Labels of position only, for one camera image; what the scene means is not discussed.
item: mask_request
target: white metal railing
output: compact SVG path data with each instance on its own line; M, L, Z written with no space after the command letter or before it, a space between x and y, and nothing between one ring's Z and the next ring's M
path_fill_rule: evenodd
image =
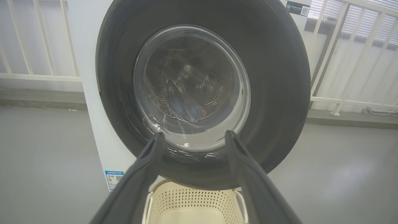
M323 17L323 14L325 12L325 8L326 8L326 5L327 5L327 2L328 1L325 0L323 6L321 8L320 16L319 16L319 18L317 20L317 23L316 23L316 26L315 26L315 30L314 30L314 33L313 33L313 36L312 36L312 41L310 42L310 46L308 47L308 51L307 52L308 52L309 56L311 56L311 54L313 54L313 49L314 49L314 45L315 45L315 39L317 38L317 35L318 35L319 27L321 25L322 17ZM329 89L326 91L327 93L324 96L314 96L314 93L315 93L316 89L320 87L320 85L318 85L318 84L319 84L319 81L320 81L320 78L321 78L321 74L324 72L324 68L325 68L325 65L327 64L328 58L329 58L330 55L333 57L333 55L332 55L333 54L333 52L332 52L333 45L335 43L335 40L336 40L337 36L339 35L339 32L340 32L339 28L340 28L341 24L344 22L344 15L345 15L347 7L349 7L349 4L362 7L362 10L361 10L360 15L359 15L359 19L358 19L358 21L357 21L357 23L356 23L356 25L354 27L354 30L353 30L353 32L351 34L350 39L348 40L348 44L345 46L345 49L343 49L343 51L344 51L343 59L340 62L339 67L337 68L337 72L335 74L333 74L332 81L331 81L331 84L329 86ZM364 46L363 46L363 49L361 50L359 58L355 62L355 66L354 66L352 72L350 74L348 74L347 81L345 83L343 83L344 87L343 87L342 93L340 94L340 97L338 97L338 98L330 98L331 93L333 91L335 91L335 89L336 89L336 83L342 79L342 76L343 76L343 73L344 73L344 71L342 69L343 68L342 64L346 63L346 61L348 59L350 59L350 53L351 53L351 49L352 49L352 46L353 46L354 38L356 37L358 28L360 26L360 23L362 21L362 18L364 16L364 13L365 13L366 9L370 9L370 10L374 10L374 11L378 12L378 16L376 18L376 21L373 24L373 28L372 28L371 33L369 34ZM358 97L359 97L360 100L350 100L349 99L349 95L350 95L350 93L352 91L353 83L355 83L357 81L359 75L361 74L363 66L367 63L367 57L370 54L369 51L370 51L370 49L372 47L372 44L373 44L373 42L375 40L377 31L380 28L381 22L382 22L383 18L386 15L394 16L396 18L395 23L394 23L392 29L389 31L387 40L383 43L383 45L382 45L382 47L381 47L381 49L379 51L379 54L377 55L377 58L375 59L374 64L372 65L372 67L370 69L370 72L367 75L366 80L364 81L364 84L362 85L362 87L360 87L359 94L358 94ZM379 65L379 63L380 63L380 59L382 58L383 54L386 51L387 45L390 42L391 37L393 36L393 33L394 33L395 29L398 26L398 18L397 17L398 17L398 11L395 11L395 10L392 10L392 9L388 9L388 8L384 8L384 7L381 7L381 6L378 6L378 5L374 5L374 4L368 3L368 2L363 1L363 0L345 0L344 4L343 4L343 8L342 8L342 10L340 12L338 21L336 23L336 27L335 27L335 29L333 31L333 34L331 36L331 40L330 40L329 45L327 47L325 57L324 57L323 61L321 62L320 69L318 70L318 73L316 75L312 76L314 80L312 80L313 86L311 88L311 98L310 98L310 100L314 101L314 102L326 102L326 103L334 103L334 104L336 104L336 106L334 107L333 111L331 112L333 115L336 115L336 116L339 115L339 112L341 111L342 107L344 105L347 105L347 104L355 105L355 106L369 106L369 107L376 107L376 108L398 110L398 105L397 105L398 97L396 97L395 100L392 103L390 103L390 104L385 104L383 102L375 102L375 93L380 91L380 89L382 87L382 83L385 81L387 73L390 72L390 70L391 70L393 65L398 64L398 52L397 52L397 50L395 51L394 56L391 59L391 61L389 62L385 72L381 75L382 78L378 81L378 84L376 85L376 88L374 88L373 91L371 91L370 99L365 101L363 99L363 97L362 97L364 92L367 90L367 86L371 82L373 82L374 79L375 79L375 75L376 75L375 70L376 70L377 66ZM398 84L398 71L396 72L394 80L390 83L390 86L388 87L388 90L387 90L386 94L390 94L392 92L392 90L394 90L395 88L398 88L397 84Z
M26 48L24 45L24 41L21 37L20 27L18 25L18 21L16 18L14 2L13 2L13 0L7 0L8 8L9 8L9 11L11 14L12 23L13 23L13 26L15 29L15 33L16 33L16 36L17 36L17 39L19 42L19 46L20 46L20 49L22 52L23 59L25 61L25 65L26 65L28 74L15 74L12 72L10 64L9 64L9 60L7 59L7 55L5 53L2 43L0 41L0 57L1 57L1 60L4 64L4 67L6 70L6 73L0 73L0 79L27 79L27 80L39 80L39 81L62 81L62 82L78 82L78 83L81 82L81 78L80 78L78 70L77 70L76 60L75 60L75 56L74 56L72 39L70 36L65 0L59 0L59 2L60 2L61 14L63 17L63 22L64 22L63 26L65 27L66 34L67 34L66 39L68 40L68 44L69 44L69 49L70 49L69 52L70 52L70 56L72 58L72 63L73 63L72 66L74 68L73 69L74 74L71 74L71 76L64 76L64 75L58 75L57 72L55 71L54 62L53 62L53 59L52 59L51 53L50 53L49 42L48 42L47 35L46 35L45 29L44 29L43 18L42 18L42 14L41 14L41 10L40 10L39 0L33 0L33 3L34 3L34 7L35 7L37 21L39 24L41 38L43 41L43 46L44 46L47 63L48 63L49 70L50 70L50 75L39 75L39 74L33 73L32 66L29 61L29 57L27 55L27 51L26 51Z

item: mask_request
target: white washing machine body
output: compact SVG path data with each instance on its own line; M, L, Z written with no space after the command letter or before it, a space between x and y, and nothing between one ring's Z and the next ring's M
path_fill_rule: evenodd
M88 113L103 169L104 184L110 191L118 182L118 178L115 177L122 176L136 159L112 127L104 110L97 82L97 40L104 16L112 2L113 0L68 0L68 19L76 63L82 78ZM311 0L295 0L295 2L311 4ZM287 1L282 0L282 4L286 6ZM291 16L302 33L307 17L296 14ZM154 184L161 180L163 178L159 176Z

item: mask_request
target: basket handle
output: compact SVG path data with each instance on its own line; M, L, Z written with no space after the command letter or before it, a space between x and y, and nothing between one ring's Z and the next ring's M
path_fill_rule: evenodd
M142 224L148 224L148 216L150 216L150 210L152 207L152 194L153 192L150 192L148 196L146 197L146 202L145 202L145 207L144 207L144 214L142 215Z
M242 213L240 212L240 209L239 209L239 214L240 214L240 216L242 216L242 219L245 221L245 224L247 224L249 222L249 217L248 217L248 212L246 210L245 200L243 199L243 196L237 190L234 190L234 193L236 196L238 196L238 198L242 204L242 208L243 208L243 216L242 216Z

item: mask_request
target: empty basket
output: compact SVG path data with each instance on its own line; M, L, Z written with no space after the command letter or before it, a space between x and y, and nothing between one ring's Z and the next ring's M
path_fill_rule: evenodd
M242 195L236 190L204 191L168 180L148 194L142 224L247 224Z

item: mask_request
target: window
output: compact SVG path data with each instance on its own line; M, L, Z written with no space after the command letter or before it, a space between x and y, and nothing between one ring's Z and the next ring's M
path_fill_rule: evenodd
M327 0L327 5L325 9L325 13L323 15L322 20L336 22L341 9L343 7L343 2L339 2L337 0ZM387 7L390 9L398 10L398 0L366 0L372 4L380 5L383 7ZM313 19L318 19L320 15L320 11L324 0L312 0L310 12L308 17ZM361 7L351 5L347 17L343 24L342 33L351 34L354 30L354 27L358 21L359 13L361 12ZM366 9L365 14L362 18L362 21L359 25L358 32L356 36L367 38L372 30L372 27L377 18L377 12L372 11L370 9ZM394 22L397 18L393 16L386 15L383 18L383 21L380 25L379 30L377 31L377 35L375 40L386 41L390 30L392 29ZM394 31L394 34L390 40L391 44L398 45L398 29Z

